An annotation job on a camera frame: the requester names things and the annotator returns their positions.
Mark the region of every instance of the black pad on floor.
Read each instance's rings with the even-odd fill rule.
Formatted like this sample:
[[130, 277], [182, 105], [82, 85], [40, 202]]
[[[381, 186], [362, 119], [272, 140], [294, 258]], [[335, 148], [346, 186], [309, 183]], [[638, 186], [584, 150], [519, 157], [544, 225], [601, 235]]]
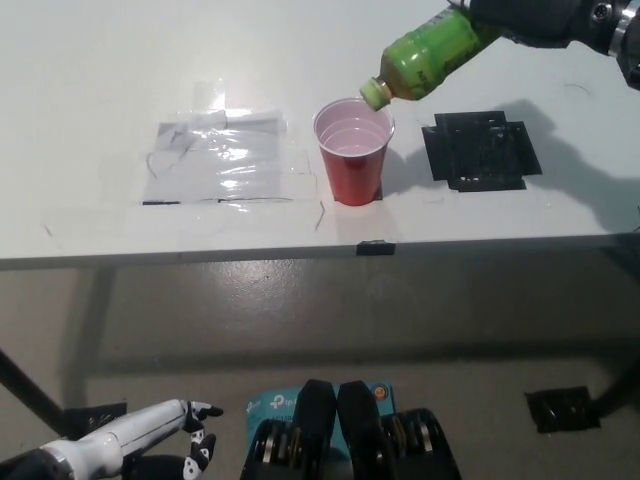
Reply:
[[587, 387], [559, 388], [525, 393], [538, 433], [573, 432], [599, 428]]

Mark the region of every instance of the white table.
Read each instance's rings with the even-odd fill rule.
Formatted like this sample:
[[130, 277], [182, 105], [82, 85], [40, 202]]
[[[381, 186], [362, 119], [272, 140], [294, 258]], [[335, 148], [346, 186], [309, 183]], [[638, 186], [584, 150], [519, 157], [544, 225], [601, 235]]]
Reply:
[[[395, 102], [384, 201], [333, 202], [313, 114], [357, 94], [382, 49], [446, 4], [390, 5], [14, 3], [0, 20], [4, 267], [353, 254], [371, 240], [397, 252], [483, 240], [606, 246], [640, 225], [640, 93], [613, 59], [581, 45], [500, 40], [424, 101]], [[317, 202], [139, 206], [158, 124], [190, 107], [196, 82], [218, 77], [227, 105], [283, 110], [317, 175]], [[482, 194], [431, 181], [420, 123], [496, 108], [525, 122], [544, 175], [524, 191]]]

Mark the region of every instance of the table leg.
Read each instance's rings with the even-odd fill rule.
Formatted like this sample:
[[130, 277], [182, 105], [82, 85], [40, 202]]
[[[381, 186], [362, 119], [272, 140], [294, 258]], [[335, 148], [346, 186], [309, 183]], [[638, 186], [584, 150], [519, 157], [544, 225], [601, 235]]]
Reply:
[[0, 350], [0, 383], [61, 437], [80, 438], [82, 436], [81, 429], [66, 417], [64, 410], [2, 350]]
[[624, 407], [637, 391], [640, 391], [640, 358], [593, 401], [593, 408], [599, 417], [606, 417]]
[[87, 380], [99, 363], [117, 270], [98, 267], [79, 272], [69, 312], [62, 358], [62, 404], [87, 405]]
[[640, 249], [603, 248], [602, 252], [627, 275], [640, 283]]

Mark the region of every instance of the bottle cap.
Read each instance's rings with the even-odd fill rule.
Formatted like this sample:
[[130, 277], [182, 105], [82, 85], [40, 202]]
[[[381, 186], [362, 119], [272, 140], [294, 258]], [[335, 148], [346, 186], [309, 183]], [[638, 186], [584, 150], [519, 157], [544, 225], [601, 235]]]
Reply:
[[380, 85], [380, 82], [375, 78], [370, 78], [367, 83], [360, 87], [360, 95], [367, 102], [367, 105], [376, 111], [391, 102], [388, 90]]

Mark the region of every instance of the white robotic hand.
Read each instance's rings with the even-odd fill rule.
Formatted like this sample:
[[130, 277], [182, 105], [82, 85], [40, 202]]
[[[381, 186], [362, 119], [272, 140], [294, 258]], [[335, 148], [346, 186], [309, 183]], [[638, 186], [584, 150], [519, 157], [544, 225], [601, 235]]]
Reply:
[[197, 480], [209, 466], [216, 436], [207, 435], [207, 417], [219, 417], [222, 410], [208, 403], [182, 402], [186, 407], [182, 430], [191, 435], [191, 452], [185, 458], [172, 455], [137, 457], [124, 468], [123, 480]]
[[[169, 400], [117, 418], [78, 441], [43, 445], [17, 459], [8, 478], [96, 480], [122, 474], [125, 480], [195, 480], [216, 444], [202, 421], [220, 415], [222, 410], [207, 403]], [[191, 435], [187, 457], [143, 456], [180, 429]]]

